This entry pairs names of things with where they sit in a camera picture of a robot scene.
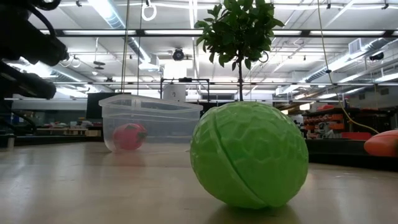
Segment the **green ball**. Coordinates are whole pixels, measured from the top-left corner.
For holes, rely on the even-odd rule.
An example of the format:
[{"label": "green ball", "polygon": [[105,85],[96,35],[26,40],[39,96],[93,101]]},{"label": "green ball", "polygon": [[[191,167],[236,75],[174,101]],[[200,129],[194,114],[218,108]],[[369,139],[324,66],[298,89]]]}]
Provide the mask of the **green ball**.
[{"label": "green ball", "polygon": [[207,192],[243,208],[286,204],[308,171],[300,130],[263,103],[228,103],[207,111],[194,130],[190,157]]}]

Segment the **orange cushion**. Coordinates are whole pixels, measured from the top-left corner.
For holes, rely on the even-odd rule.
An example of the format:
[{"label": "orange cushion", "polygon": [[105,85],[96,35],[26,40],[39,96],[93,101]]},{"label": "orange cushion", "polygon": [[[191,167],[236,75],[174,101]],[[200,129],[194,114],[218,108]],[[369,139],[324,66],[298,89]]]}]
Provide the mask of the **orange cushion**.
[{"label": "orange cushion", "polygon": [[365,142],[364,148],[372,156],[398,157],[398,130],[371,137]]}]

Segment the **potted tree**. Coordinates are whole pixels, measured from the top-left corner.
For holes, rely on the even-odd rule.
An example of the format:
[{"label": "potted tree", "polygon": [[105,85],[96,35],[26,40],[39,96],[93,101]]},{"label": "potted tree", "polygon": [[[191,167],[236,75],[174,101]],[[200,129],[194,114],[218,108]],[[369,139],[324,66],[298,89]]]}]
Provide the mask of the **potted tree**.
[{"label": "potted tree", "polygon": [[272,28],[283,27],[283,22],[274,18],[274,6],[265,0],[224,0],[222,5],[215,5],[209,9],[212,15],[204,21],[198,21],[195,28],[203,28],[203,33],[197,40],[197,45],[203,42],[203,51],[211,54],[209,60],[214,61],[218,54],[218,63],[230,61],[232,71],[239,68],[239,99],[243,101],[242,63],[250,69],[252,62],[262,58],[263,54],[271,50]]}]

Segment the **tree trunk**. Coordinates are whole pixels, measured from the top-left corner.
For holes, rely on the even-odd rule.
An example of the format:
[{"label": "tree trunk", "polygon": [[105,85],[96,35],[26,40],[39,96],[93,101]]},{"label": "tree trunk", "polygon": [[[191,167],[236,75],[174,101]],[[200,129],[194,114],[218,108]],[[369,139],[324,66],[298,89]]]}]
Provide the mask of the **tree trunk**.
[{"label": "tree trunk", "polygon": [[239,100],[243,101],[242,61],[238,63],[238,66],[239,66]]}]

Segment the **red ball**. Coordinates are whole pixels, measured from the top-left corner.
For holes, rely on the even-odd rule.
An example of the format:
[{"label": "red ball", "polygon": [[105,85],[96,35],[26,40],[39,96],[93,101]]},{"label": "red ball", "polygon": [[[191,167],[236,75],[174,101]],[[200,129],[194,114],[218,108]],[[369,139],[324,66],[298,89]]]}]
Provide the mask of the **red ball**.
[{"label": "red ball", "polygon": [[365,142],[365,151],[372,156],[398,156],[398,130],[385,131]]},{"label": "red ball", "polygon": [[125,124],[113,132],[113,143],[116,149],[136,150],[142,146],[147,137],[147,130],[141,124]]}]

